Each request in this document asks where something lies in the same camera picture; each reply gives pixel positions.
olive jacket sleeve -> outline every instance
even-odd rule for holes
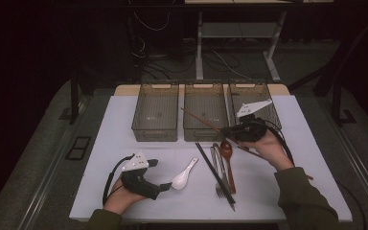
[[[89,219],[86,230],[119,230],[121,229],[122,217],[118,214],[97,209]]]
[[[302,168],[276,172],[280,187],[278,205],[283,209],[293,230],[341,229],[336,211],[308,181]]]

red spoon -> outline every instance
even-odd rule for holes
[[[220,142],[220,154],[222,154],[223,158],[225,158],[226,163],[228,165],[229,189],[231,191],[231,194],[235,194],[236,188],[235,188],[235,182],[234,182],[234,177],[232,175],[232,169],[231,169],[231,163],[230,163],[232,152],[233,152],[232,146],[228,141],[224,140]]]

hand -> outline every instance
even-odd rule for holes
[[[112,192],[106,200],[103,208],[116,214],[123,214],[131,205],[139,200],[145,199],[142,195],[137,195],[125,189],[119,178],[112,186]]]
[[[277,171],[294,167],[279,140],[270,130],[267,130],[264,137],[257,142],[238,142],[238,144],[255,149]]]

transparent plastic bin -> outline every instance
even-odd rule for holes
[[[244,104],[257,103],[272,100],[265,80],[230,80],[228,83],[228,109],[231,126],[239,125],[236,116]],[[268,125],[274,128],[282,128],[274,103],[256,111],[254,115],[268,121]]]
[[[184,109],[217,128],[228,127],[223,84],[218,80],[192,80],[185,83]],[[187,142],[222,141],[220,134],[184,113],[184,140]]]
[[[131,127],[136,141],[177,141],[178,90],[177,80],[142,83]]]

white table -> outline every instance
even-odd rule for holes
[[[340,221],[352,221],[352,214],[331,172],[315,143],[303,113],[293,96],[272,96],[277,113],[292,151],[295,164],[313,176],[310,183],[327,198],[338,213]],[[95,209],[102,208],[104,185],[115,164],[139,150],[148,159],[158,159],[149,168],[145,179],[156,185],[170,182],[196,156],[189,182],[183,190],[171,188],[160,193],[156,200],[147,199],[132,206],[125,214],[133,222],[280,222],[285,221],[277,206],[279,188],[274,169],[264,160],[234,147],[231,160],[237,193],[236,212],[215,191],[217,181],[194,143],[183,139],[182,111],[178,117],[177,142],[136,142],[131,123],[137,96],[111,97],[103,117],[97,140],[87,163],[80,188],[70,213],[71,219],[87,221]],[[210,157],[213,143],[201,143]]]

